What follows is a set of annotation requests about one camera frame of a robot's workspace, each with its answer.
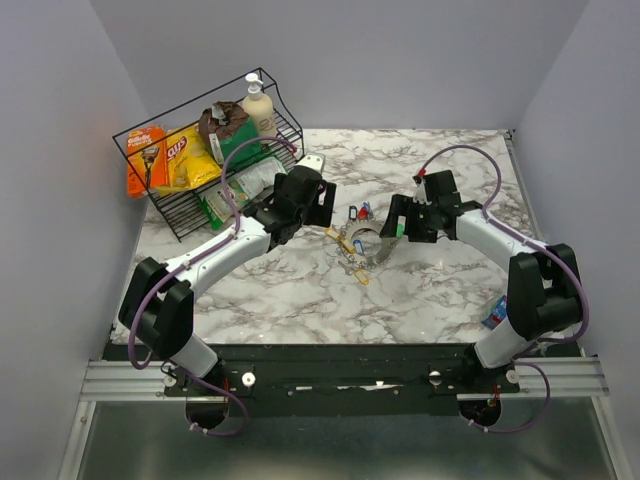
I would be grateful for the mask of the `yellow key tag with key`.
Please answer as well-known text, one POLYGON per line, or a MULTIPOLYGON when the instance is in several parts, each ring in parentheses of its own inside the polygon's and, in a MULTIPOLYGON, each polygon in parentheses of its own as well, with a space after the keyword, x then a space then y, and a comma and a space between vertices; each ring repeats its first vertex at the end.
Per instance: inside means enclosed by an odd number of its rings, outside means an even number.
POLYGON ((349 276, 353 276, 361 285, 368 286, 369 285, 369 277, 362 269, 353 269, 353 268, 345 268, 345 274, 349 276))

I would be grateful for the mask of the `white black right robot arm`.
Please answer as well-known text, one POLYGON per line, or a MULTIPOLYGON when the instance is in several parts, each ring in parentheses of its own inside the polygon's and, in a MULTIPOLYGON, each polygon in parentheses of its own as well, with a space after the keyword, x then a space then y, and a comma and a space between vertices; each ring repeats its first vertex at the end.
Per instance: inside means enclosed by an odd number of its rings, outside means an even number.
POLYGON ((538 341, 563 343, 552 332, 585 329, 589 306, 574 251, 548 245, 497 220, 487 205, 461 199, 449 170, 416 176, 413 196, 391 198, 382 238, 405 235, 410 242, 435 243, 443 234, 484 254, 508 277, 507 318, 468 349, 460 379, 480 392, 496 380, 496 369, 538 341))

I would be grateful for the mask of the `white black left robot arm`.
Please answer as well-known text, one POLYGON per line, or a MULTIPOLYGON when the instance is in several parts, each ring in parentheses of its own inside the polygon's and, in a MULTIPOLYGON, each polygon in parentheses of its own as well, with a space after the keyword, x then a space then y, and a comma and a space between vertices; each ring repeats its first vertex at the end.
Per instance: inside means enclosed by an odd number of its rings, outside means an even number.
POLYGON ((216 282, 245 262, 286 244, 303 226, 331 224, 336 185, 323 179, 325 157, 309 154, 274 189, 247 208, 232 227, 196 249, 160 263, 151 257, 134 269, 118 320, 161 360, 188 371, 201 395, 222 380, 218 354, 194 333, 194 304, 216 282))

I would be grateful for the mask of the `green key tag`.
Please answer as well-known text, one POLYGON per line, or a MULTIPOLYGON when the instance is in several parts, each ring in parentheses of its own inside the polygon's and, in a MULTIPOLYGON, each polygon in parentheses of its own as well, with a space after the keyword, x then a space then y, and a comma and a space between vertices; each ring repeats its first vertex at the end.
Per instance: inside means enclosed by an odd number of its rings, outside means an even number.
POLYGON ((402 237, 404 235, 404 229, 405 229, 405 217, 399 216, 397 221, 397 226, 396 226, 396 236, 402 237))

